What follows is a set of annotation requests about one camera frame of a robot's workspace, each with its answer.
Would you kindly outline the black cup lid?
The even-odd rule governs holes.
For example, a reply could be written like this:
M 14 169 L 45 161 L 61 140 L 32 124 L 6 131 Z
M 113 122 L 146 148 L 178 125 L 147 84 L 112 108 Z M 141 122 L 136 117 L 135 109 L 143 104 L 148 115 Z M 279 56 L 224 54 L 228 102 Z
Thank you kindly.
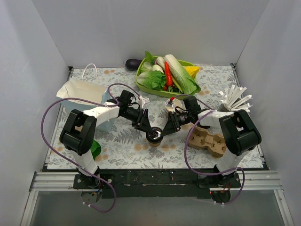
M 158 144 L 163 140 L 162 129 L 159 127 L 152 127 L 152 132 L 146 133 L 146 139 L 151 144 Z

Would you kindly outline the light blue paper bag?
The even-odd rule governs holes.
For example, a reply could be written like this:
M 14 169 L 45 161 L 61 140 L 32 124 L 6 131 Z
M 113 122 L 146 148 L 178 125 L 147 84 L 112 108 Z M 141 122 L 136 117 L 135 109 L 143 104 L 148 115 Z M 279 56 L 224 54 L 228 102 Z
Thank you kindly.
M 71 112 L 74 109 L 80 111 L 90 110 L 96 107 L 95 104 L 83 102 L 81 99 L 98 104 L 104 104 L 111 99 L 107 87 L 84 80 L 84 77 L 88 75 L 98 76 L 95 64 L 88 64 L 82 70 L 81 75 L 74 76 L 73 72 L 71 72 L 69 80 L 58 90 L 57 98 L 73 98 L 62 102 L 67 112 Z

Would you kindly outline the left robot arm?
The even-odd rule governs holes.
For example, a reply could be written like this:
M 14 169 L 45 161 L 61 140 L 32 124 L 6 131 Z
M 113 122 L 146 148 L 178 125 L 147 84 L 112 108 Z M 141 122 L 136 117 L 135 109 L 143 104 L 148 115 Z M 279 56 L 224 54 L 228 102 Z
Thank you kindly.
M 111 119 L 123 117 L 130 120 L 135 129 L 152 133 L 148 110 L 142 109 L 140 105 L 137 109 L 133 108 L 133 98 L 133 93 L 123 90 L 116 100 L 110 99 L 102 106 L 85 111 L 72 110 L 66 120 L 60 142 L 71 151 L 81 180 L 89 188 L 96 188 L 100 184 L 99 167 L 91 152 L 96 127 Z

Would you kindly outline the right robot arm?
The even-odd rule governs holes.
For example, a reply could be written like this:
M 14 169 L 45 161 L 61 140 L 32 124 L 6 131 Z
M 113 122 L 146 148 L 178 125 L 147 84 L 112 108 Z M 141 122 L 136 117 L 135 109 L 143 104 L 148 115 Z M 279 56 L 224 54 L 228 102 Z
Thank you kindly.
M 238 165 L 247 154 L 261 143 L 261 135 L 245 110 L 236 112 L 220 112 L 201 109 L 195 96 L 187 96 L 184 100 L 185 110 L 182 113 L 169 113 L 168 120 L 161 132 L 167 136 L 178 132 L 182 125 L 193 123 L 194 126 L 215 127 L 221 129 L 226 150 L 215 164 L 212 173 L 201 173 L 200 184 L 226 186 L 239 169 Z

